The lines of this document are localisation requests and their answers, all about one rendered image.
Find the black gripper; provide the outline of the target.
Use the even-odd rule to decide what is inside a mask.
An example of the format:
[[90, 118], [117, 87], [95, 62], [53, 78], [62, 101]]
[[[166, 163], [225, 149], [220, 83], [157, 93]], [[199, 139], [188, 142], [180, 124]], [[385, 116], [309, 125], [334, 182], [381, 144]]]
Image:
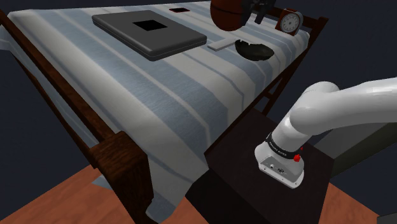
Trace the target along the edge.
[[276, 0], [249, 0], [248, 10], [256, 14], [255, 23], [261, 24], [269, 10], [274, 7]]

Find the brown-red basketball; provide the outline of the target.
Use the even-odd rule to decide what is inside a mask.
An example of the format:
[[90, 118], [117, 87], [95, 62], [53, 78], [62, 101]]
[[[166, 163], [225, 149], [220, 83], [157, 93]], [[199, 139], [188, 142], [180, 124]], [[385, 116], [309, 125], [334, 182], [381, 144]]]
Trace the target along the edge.
[[213, 23], [223, 31], [236, 31], [251, 16], [245, 0], [211, 0], [210, 13]]

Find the flat white rectangular remote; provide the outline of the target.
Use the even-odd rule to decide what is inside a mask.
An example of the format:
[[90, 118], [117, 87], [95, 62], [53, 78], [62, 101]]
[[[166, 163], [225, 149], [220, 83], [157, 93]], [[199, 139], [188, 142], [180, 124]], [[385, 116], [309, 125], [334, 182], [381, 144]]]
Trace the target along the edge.
[[229, 46], [234, 45], [236, 42], [236, 39], [233, 38], [226, 38], [226, 39], [222, 39], [219, 41], [215, 41], [213, 43], [210, 43], [207, 45], [207, 47], [215, 52], [220, 51], [224, 48], [227, 48]]

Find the grey block furniture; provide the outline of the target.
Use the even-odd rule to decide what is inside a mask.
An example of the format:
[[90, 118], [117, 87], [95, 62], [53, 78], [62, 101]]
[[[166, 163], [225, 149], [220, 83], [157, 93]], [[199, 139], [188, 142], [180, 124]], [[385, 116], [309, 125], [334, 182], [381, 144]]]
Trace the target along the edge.
[[335, 177], [397, 143], [397, 123], [369, 123], [334, 129], [314, 147], [334, 159]]

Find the wooden bed with striped cover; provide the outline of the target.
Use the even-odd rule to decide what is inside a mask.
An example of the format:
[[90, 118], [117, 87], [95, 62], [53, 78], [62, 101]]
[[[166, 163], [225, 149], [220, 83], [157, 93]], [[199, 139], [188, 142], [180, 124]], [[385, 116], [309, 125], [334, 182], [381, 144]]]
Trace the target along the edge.
[[[236, 31], [212, 21], [211, 1], [60, 10], [0, 11], [8, 50], [136, 224], [159, 224], [205, 173], [205, 156], [262, 98], [274, 103], [325, 27], [303, 15], [295, 36], [251, 13]], [[187, 8], [174, 13], [170, 8]], [[207, 36], [207, 43], [150, 61], [94, 25], [92, 16], [151, 10]], [[226, 38], [263, 44], [268, 60], [240, 56]]]

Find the dark grey closed laptop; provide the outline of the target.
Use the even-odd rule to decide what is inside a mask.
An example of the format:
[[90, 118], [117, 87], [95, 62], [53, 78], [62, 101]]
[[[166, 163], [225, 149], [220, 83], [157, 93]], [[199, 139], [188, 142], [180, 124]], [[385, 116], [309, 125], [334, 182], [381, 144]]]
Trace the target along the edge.
[[151, 10], [93, 15], [92, 22], [150, 61], [207, 43], [206, 35]]

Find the red clock with white face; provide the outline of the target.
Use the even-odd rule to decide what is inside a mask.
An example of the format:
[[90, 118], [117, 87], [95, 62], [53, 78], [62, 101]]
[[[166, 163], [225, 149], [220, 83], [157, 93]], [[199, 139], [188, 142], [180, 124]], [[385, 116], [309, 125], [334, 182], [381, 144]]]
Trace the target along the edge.
[[303, 15], [293, 9], [285, 8], [275, 26], [275, 29], [291, 36], [295, 36], [303, 25]]

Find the dark robot stand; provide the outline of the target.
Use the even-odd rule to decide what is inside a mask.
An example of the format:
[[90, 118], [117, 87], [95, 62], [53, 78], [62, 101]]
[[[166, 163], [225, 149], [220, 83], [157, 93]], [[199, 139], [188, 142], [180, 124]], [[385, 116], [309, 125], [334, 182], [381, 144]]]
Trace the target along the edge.
[[186, 198], [209, 224], [319, 224], [333, 159], [304, 144], [303, 181], [290, 189], [261, 172], [254, 157], [275, 126], [252, 109], [205, 156], [209, 170]]

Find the black bowl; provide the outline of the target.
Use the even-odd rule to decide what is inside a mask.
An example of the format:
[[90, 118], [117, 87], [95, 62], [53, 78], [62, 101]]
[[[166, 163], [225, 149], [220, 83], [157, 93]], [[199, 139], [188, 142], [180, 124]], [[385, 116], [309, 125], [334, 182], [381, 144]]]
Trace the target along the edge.
[[263, 44], [249, 44], [243, 40], [235, 41], [237, 53], [247, 60], [268, 60], [274, 55], [274, 51]]

